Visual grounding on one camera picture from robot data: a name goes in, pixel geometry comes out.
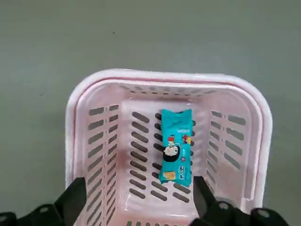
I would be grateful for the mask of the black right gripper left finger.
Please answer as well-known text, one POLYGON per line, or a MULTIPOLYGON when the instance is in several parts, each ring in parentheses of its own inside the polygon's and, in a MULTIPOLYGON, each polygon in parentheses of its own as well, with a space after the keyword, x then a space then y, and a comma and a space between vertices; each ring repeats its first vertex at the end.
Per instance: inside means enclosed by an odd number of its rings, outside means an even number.
POLYGON ((76 178, 51 204, 43 204, 17 218, 13 212, 2 212, 2 226, 72 226, 85 206, 85 179, 76 178))

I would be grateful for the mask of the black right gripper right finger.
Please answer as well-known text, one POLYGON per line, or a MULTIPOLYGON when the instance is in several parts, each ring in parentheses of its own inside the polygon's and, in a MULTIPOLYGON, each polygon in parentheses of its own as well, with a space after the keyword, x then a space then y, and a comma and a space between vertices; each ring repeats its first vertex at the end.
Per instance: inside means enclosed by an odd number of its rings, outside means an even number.
POLYGON ((287 226, 276 211, 254 208, 246 214, 226 201, 218 201, 202 176, 193 178, 193 201, 198 213, 192 226, 287 226))

